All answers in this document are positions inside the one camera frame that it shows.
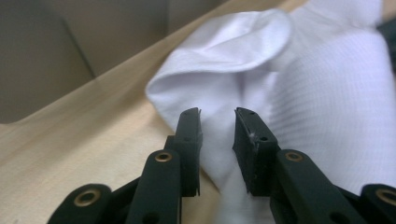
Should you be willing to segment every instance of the white cloth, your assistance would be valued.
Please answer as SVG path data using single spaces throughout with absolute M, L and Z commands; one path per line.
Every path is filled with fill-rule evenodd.
M 216 223 L 269 223 L 268 200 L 246 194 L 232 151 L 234 110 L 256 111 L 282 148 L 306 153 L 337 186 L 396 187 L 396 96 L 382 3 L 312 0 L 212 19 L 169 56 L 147 86 L 176 128 L 202 109 L 201 165 L 221 191 Z

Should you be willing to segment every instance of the white fabric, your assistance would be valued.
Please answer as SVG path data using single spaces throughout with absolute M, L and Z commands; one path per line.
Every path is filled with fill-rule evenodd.
M 147 86 L 176 128 L 199 107 L 201 165 L 221 191 L 216 223 L 269 223 L 268 200 L 246 194 L 232 151 L 234 110 L 256 111 L 282 148 L 308 154 L 330 180 L 360 193 L 396 186 L 396 98 L 389 56 L 373 28 L 380 1 L 312 0 L 215 18 L 169 56 Z

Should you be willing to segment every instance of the beige surface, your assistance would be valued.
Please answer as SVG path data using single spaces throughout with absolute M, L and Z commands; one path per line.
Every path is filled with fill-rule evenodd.
M 139 177 L 172 134 L 144 96 L 166 55 L 207 18 L 275 5 L 231 0 L 29 118 L 0 125 L 0 223 L 46 223 L 75 188 L 117 189 Z M 202 182 L 202 196 L 184 200 L 184 223 L 211 223 L 219 194 L 205 175 Z

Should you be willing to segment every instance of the textured fabric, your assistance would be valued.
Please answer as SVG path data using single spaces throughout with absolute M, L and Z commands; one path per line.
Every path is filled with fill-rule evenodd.
M 247 194 L 232 151 L 234 110 L 256 111 L 282 148 L 310 156 L 354 193 L 396 186 L 396 98 L 389 56 L 375 31 L 380 1 L 312 0 L 208 21 L 169 56 L 147 86 L 176 128 L 200 107 L 201 164 L 222 194 L 216 223 L 269 223 L 268 200 Z

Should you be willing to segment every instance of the wooden surface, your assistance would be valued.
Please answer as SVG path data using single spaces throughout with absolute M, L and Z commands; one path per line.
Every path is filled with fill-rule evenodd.
M 139 177 L 147 156 L 173 134 L 144 95 L 166 55 L 208 18 L 277 5 L 231 0 L 32 116 L 0 124 L 0 223 L 46 223 L 73 189 L 117 189 Z M 219 193 L 205 174 L 201 181 L 202 196 L 183 200 L 184 223 L 211 223 L 216 212 Z

